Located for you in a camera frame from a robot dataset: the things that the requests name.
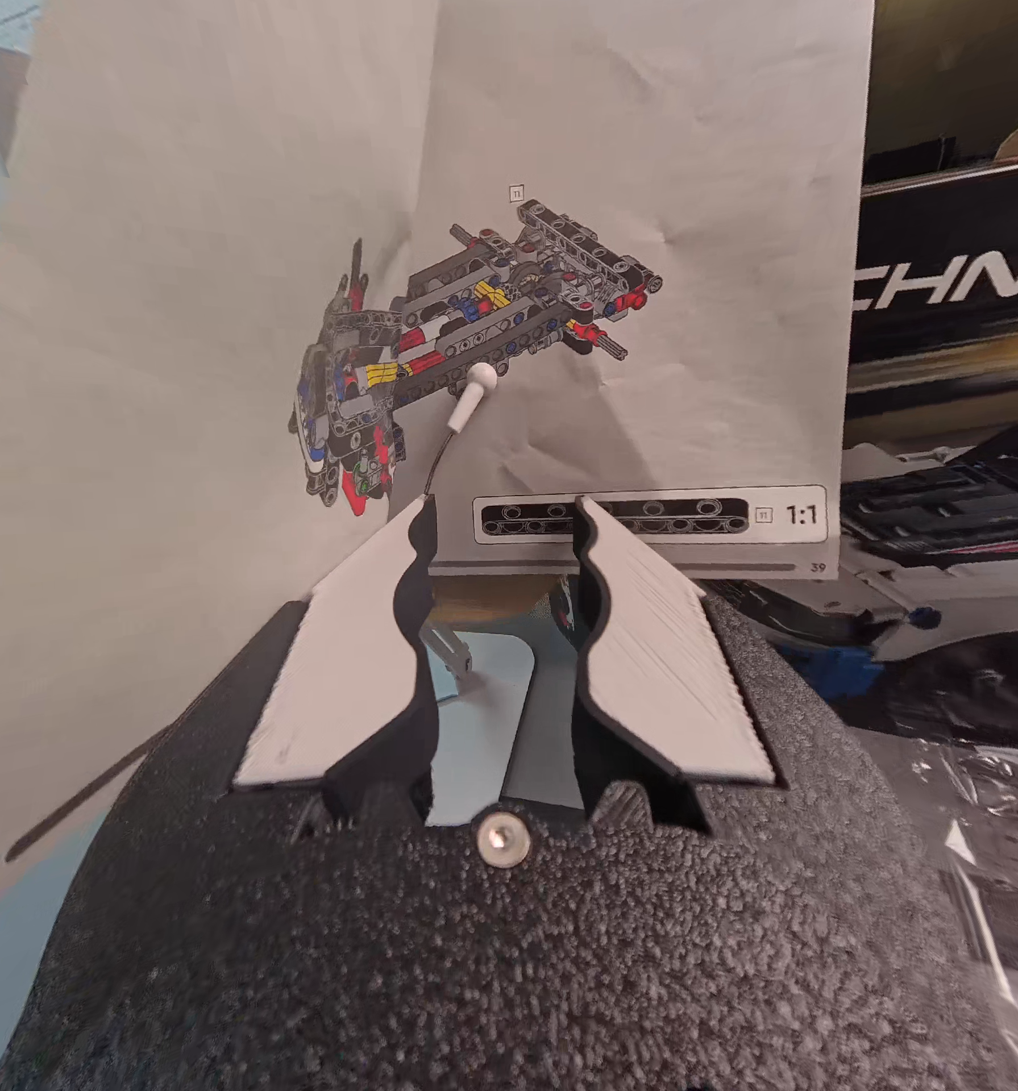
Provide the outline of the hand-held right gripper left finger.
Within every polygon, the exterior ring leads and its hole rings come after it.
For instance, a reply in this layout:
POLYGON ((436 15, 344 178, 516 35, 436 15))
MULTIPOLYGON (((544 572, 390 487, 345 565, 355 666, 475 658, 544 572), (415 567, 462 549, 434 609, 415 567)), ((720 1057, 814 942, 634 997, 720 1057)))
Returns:
POLYGON ((430 494, 373 533, 309 594, 233 789, 311 788, 350 818, 380 786, 406 803, 431 779, 438 700, 421 630, 438 552, 430 494))

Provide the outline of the clear plastic bag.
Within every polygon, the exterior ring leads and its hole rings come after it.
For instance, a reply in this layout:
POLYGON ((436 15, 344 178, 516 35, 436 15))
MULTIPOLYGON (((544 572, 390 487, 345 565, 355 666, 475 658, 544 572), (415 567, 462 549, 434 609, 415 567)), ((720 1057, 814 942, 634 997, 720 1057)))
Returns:
POLYGON ((850 733, 925 839, 1018 1076, 1018 750, 850 733))

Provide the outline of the toy building instruction booklet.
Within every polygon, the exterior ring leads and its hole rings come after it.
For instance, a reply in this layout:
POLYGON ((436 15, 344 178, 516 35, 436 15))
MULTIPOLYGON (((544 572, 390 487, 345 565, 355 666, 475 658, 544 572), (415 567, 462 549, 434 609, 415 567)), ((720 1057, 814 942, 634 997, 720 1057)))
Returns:
POLYGON ((419 497, 306 493, 300 359, 513 238, 524 203, 662 280, 628 352, 529 341, 438 470, 439 576, 530 574, 491 497, 747 497, 647 537, 687 579, 833 578, 874 2, 46 2, 0 206, 0 894, 9 861, 286 600, 419 497))

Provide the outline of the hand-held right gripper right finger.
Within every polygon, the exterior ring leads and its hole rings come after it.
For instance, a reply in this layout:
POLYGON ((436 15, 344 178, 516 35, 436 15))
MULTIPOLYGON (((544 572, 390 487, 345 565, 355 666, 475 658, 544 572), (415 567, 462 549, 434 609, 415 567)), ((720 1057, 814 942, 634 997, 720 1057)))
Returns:
POLYGON ((695 790, 776 789, 777 759, 705 595, 594 497, 575 500, 574 554, 574 774, 586 815, 599 825, 627 786, 651 825, 710 834, 695 790))

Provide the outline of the black printed toy box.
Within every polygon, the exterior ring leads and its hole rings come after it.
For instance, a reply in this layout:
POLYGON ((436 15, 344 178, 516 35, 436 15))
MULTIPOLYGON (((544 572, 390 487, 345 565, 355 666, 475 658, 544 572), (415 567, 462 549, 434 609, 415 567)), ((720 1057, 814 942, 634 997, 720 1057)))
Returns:
POLYGON ((1018 391, 1018 156, 861 193, 848 424, 1018 391))

